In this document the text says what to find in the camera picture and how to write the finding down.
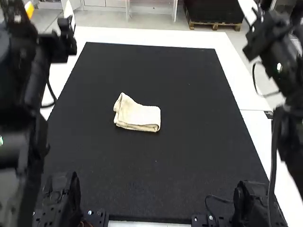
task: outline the black mat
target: black mat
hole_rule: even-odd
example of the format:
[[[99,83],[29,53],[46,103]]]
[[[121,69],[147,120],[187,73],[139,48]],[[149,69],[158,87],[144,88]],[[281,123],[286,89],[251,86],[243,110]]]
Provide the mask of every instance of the black mat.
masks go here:
[[[114,125],[121,92],[160,107],[158,133]],[[267,181],[212,49],[87,43],[49,118],[49,141],[45,175],[77,171],[83,209],[114,219],[188,222],[205,212],[207,194],[232,199],[239,180]]]

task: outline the gray floor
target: gray floor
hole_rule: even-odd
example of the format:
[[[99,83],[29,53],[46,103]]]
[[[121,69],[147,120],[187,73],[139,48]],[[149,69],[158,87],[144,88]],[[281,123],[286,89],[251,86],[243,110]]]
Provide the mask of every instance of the gray floor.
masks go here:
[[[50,32],[52,29],[59,30],[57,17],[62,15],[61,10],[36,9],[32,17],[33,23],[40,32]],[[132,18],[127,22],[125,13],[108,11],[75,11],[77,26],[95,27],[121,27],[121,28],[144,28],[144,29],[165,29],[165,30],[185,30],[189,31],[188,23],[182,8],[178,8],[177,21],[174,23],[170,15],[155,14],[132,14]],[[231,27],[219,27],[219,32],[226,32],[230,41],[234,45],[247,69],[251,72],[252,63],[246,60],[242,53],[242,48],[246,44],[245,34],[248,30],[246,24],[242,25],[240,32],[235,32]],[[212,31],[211,27],[199,27],[194,31]],[[256,80],[260,91],[263,94],[276,91],[277,87],[273,81],[268,80],[262,66],[256,67]],[[267,98],[271,108],[283,101],[281,95]]]

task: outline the table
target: table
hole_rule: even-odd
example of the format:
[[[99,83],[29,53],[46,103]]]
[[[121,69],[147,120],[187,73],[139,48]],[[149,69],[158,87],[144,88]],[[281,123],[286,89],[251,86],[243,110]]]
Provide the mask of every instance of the table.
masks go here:
[[[252,77],[226,33],[77,27],[75,37],[78,45],[77,56],[70,57],[67,64],[53,64],[50,68],[50,83],[57,97],[60,95],[86,42],[215,49],[258,156],[269,177],[271,121],[266,117],[264,111],[270,110],[270,108],[267,101],[255,93]],[[51,101],[51,95],[46,89],[43,104]],[[51,111],[52,108],[41,112],[47,119]],[[275,193],[288,225],[295,227],[302,223],[303,217],[297,215],[303,211],[301,197],[285,164],[281,163],[279,155]],[[177,224],[116,221],[110,221],[109,225],[111,227],[130,225],[180,226]]]

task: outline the bolt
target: bolt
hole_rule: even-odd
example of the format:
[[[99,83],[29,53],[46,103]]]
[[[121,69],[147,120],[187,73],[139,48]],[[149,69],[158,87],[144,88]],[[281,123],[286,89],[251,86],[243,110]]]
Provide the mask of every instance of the bolt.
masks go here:
[[[276,65],[276,70],[278,70],[278,73],[282,72],[282,69],[283,69],[283,67],[282,67],[281,63],[278,63]]]

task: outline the beige towel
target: beige towel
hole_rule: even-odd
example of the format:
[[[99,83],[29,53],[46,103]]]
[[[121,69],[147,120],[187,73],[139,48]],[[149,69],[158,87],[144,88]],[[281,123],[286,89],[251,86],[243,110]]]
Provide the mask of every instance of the beige towel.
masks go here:
[[[152,132],[160,129],[160,108],[138,104],[124,93],[121,93],[116,101],[114,111],[116,112],[114,123],[118,127]]]

